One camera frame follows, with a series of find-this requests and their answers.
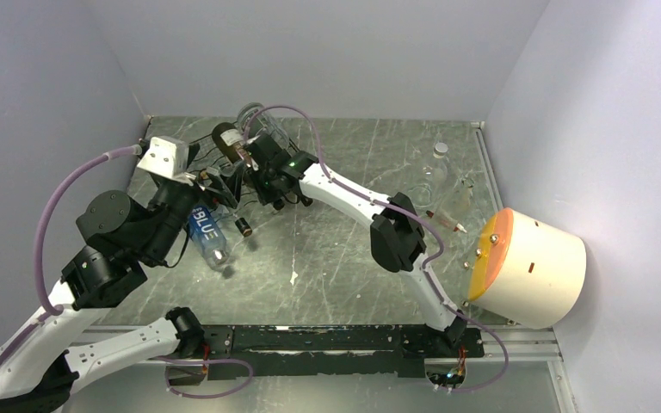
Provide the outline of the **tall dark wine bottle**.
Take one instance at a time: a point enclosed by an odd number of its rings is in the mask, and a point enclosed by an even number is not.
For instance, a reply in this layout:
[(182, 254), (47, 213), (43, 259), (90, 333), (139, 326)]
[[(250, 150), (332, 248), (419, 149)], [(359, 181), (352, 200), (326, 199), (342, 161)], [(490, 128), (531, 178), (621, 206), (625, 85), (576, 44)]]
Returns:
[(231, 162), (250, 166), (250, 155), (244, 149), (244, 138), (230, 122), (219, 123), (211, 132), (211, 138), (219, 151)]

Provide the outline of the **square black-capped liquor bottle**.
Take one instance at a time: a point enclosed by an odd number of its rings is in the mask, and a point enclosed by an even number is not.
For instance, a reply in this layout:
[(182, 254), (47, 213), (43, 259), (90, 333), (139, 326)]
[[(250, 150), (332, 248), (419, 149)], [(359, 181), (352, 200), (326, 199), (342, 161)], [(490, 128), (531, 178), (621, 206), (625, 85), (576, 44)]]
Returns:
[(234, 225), (237, 227), (239, 233), (243, 237), (249, 237), (253, 233), (253, 229), (244, 217), (235, 219)]

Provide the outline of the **clear round silver-capped bottle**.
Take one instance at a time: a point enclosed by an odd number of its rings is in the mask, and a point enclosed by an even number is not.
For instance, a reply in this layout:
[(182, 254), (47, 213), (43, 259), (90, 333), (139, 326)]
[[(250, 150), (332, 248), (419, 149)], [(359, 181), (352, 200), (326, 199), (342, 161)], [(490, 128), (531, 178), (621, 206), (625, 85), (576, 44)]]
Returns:
[(251, 102), (243, 106), (237, 116), (238, 129), (242, 133), (246, 129), (249, 129), (250, 139), (258, 135), (268, 134), (282, 149), (288, 149), (290, 147), (290, 138), (281, 126), (281, 123), (269, 111), (255, 115), (256, 112), (261, 111), (263, 108), (264, 106), (259, 102)]

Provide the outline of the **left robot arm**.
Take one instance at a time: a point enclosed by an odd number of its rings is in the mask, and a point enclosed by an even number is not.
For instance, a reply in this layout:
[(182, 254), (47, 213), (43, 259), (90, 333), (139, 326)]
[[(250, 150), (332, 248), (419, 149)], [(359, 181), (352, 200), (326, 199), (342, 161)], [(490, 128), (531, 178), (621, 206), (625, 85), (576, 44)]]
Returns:
[(151, 204), (98, 195), (78, 219), (84, 247), (65, 265), (39, 310), (0, 347), (0, 412), (54, 412), (99, 379), (143, 361), (209, 367), (204, 327), (176, 307), (145, 327), (78, 346), (75, 340), (163, 266), (200, 190), (161, 179)]

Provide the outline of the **blue liquid glass bottle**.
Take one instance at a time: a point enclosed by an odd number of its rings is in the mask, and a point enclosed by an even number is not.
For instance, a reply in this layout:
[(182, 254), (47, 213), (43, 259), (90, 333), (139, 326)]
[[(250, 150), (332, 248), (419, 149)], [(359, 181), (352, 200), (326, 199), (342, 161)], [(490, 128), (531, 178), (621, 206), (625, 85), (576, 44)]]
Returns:
[(210, 209), (197, 204), (188, 218), (188, 233), (206, 264), (219, 270), (229, 260), (227, 240)]

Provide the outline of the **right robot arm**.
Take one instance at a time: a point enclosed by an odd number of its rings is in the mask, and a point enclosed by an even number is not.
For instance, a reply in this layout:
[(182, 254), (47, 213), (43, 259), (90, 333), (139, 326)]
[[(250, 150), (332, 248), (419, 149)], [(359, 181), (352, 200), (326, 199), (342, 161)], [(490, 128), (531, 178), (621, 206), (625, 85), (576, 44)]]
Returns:
[(399, 274), (414, 294), (432, 349), (450, 356), (461, 347), (467, 322), (433, 271), (423, 225), (406, 194), (389, 196), (364, 188), (306, 151), (290, 153), (268, 134), (252, 139), (245, 150), (253, 185), (270, 203), (289, 194), (305, 206), (317, 200), (365, 227), (374, 261)]

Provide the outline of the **dark green labelled wine bottle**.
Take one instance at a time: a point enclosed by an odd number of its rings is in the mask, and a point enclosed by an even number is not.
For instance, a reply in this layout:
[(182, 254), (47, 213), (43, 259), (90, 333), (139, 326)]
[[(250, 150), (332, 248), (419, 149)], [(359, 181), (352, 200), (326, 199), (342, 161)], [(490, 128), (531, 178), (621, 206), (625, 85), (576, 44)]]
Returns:
[(313, 203), (313, 199), (308, 198), (304, 195), (297, 194), (284, 194), (277, 200), (274, 200), (271, 203), (271, 206), (276, 210), (282, 210), (286, 205), (302, 205), (308, 207)]

